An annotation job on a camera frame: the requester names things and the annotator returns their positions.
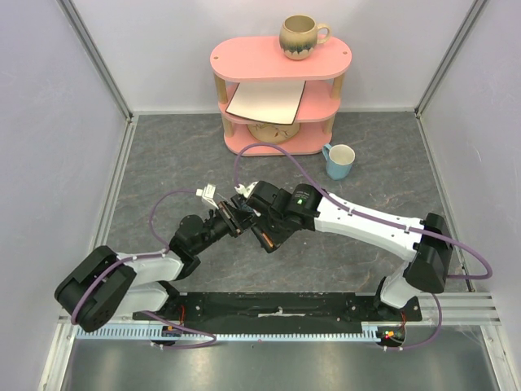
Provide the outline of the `beige ceramic mug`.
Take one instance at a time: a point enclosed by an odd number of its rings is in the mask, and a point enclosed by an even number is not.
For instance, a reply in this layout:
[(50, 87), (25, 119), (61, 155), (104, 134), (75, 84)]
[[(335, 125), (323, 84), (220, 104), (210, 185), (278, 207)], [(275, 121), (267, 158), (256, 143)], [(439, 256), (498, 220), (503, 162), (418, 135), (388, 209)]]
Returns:
[(292, 60), (308, 58), (315, 47), (326, 43), (331, 37), (328, 24), (318, 24), (308, 15), (287, 17), (280, 29), (279, 45), (283, 54)]

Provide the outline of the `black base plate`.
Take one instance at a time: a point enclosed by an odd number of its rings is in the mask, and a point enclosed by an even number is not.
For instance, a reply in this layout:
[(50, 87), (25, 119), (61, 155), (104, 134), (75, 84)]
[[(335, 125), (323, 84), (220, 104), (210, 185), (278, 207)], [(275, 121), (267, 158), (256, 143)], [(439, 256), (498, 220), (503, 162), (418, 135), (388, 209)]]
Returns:
[(212, 334), (359, 332), (364, 322), (422, 320), (416, 297), (396, 310), (355, 292), (188, 292), (169, 298), (155, 314)]

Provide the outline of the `white square plate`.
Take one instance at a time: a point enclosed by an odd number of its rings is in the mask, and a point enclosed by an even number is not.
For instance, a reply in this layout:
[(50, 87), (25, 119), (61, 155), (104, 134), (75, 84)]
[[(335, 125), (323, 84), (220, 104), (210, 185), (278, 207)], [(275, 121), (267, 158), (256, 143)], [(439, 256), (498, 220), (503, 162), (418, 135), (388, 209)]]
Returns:
[(292, 80), (241, 82), (225, 112), (251, 121), (291, 125), (305, 84), (305, 81)]

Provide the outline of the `black remote control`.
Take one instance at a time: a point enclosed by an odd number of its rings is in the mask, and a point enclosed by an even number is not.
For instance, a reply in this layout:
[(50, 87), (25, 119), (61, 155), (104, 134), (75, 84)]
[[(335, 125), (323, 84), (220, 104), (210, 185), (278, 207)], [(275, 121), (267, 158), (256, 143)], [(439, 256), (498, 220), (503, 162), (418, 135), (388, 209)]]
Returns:
[[(237, 209), (242, 209), (242, 210), (246, 210), (248, 212), (253, 213), (253, 221), (254, 221), (254, 223), (253, 223), (252, 227), (250, 228), (250, 230), (253, 232), (254, 236), (256, 237), (258, 242), (260, 243), (260, 246), (267, 253), (273, 253), (274, 251), (276, 251), (280, 247), (280, 245), (276, 244), (273, 241), (273, 238), (268, 235), (268, 232), (267, 232), (267, 230), (265, 228), (265, 219), (262, 216), (258, 216), (256, 210), (251, 208), (250, 206), (248, 206), (246, 204), (246, 199), (243, 196), (238, 195), (238, 194), (237, 195), (233, 195), (231, 197), (231, 201), (232, 201), (232, 203), (234, 204), (234, 206)], [(270, 239), (272, 240), (272, 242), (274, 244), (274, 247), (272, 249), (266, 248), (264, 246), (263, 241), (262, 241), (262, 237), (261, 237), (262, 233), (266, 233), (267, 236), (270, 237)]]

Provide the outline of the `light blue mug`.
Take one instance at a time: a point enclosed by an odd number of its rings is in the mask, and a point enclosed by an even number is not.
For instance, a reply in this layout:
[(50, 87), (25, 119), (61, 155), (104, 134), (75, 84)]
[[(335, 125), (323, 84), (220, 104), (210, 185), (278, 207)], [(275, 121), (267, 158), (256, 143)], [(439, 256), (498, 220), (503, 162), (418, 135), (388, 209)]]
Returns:
[(333, 180), (346, 178), (356, 158), (355, 151), (345, 144), (325, 144), (322, 154), (326, 160), (326, 173)]

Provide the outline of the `orange battery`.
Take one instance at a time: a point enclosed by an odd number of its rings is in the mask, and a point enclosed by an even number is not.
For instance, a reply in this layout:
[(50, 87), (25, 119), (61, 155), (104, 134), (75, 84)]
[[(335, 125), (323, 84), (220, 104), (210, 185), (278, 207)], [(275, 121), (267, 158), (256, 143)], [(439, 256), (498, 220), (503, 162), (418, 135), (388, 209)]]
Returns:
[(262, 237), (263, 244), (266, 248), (272, 249), (274, 247), (272, 240), (270, 239), (270, 237), (267, 236), (266, 233), (262, 233), (261, 237)]

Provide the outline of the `beige bird-painted bowl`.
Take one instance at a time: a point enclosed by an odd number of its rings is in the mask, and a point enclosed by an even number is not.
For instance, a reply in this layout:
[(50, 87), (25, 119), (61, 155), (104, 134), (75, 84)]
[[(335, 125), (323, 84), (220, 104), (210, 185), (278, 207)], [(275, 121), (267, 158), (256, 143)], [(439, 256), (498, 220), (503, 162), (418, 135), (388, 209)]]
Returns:
[(257, 122), (247, 124), (252, 137), (260, 142), (280, 144), (293, 138), (300, 131), (300, 124), (279, 125)]

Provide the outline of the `pink three-tier shelf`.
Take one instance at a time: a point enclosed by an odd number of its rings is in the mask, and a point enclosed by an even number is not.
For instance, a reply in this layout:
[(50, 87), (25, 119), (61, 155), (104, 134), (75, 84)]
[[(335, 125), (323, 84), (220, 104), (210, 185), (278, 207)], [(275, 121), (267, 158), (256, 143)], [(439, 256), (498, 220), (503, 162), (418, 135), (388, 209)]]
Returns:
[(348, 45), (333, 37), (302, 60), (288, 59), (277, 37), (235, 37), (217, 45), (210, 64), (225, 145), (233, 153), (274, 156), (276, 143), (294, 155), (321, 152), (332, 138)]

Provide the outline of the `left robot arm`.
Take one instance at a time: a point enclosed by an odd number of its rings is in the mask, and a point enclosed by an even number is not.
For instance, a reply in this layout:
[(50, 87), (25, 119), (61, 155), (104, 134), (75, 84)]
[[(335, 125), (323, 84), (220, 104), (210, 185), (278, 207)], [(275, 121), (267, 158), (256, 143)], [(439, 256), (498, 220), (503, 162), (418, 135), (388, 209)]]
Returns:
[(107, 245), (95, 248), (55, 289), (54, 298), (71, 323), (94, 332), (114, 316), (150, 310), (161, 320), (178, 312), (172, 281), (191, 275), (199, 254), (218, 240), (248, 230), (256, 213), (226, 201), (206, 219), (188, 215), (166, 248), (153, 253), (117, 253)]

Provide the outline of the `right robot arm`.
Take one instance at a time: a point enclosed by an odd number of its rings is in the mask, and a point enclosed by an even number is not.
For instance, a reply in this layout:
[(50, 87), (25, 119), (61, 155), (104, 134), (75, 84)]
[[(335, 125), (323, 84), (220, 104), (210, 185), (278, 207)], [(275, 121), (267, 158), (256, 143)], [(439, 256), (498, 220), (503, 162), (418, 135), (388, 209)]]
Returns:
[(252, 209), (253, 231), (268, 253), (307, 230), (350, 237), (401, 258), (402, 265), (383, 279), (372, 302), (379, 319), (394, 319), (420, 292), (444, 291), (453, 247), (441, 239), (447, 226), (437, 214), (418, 219), (381, 213), (309, 184), (288, 192), (259, 181), (236, 191)]

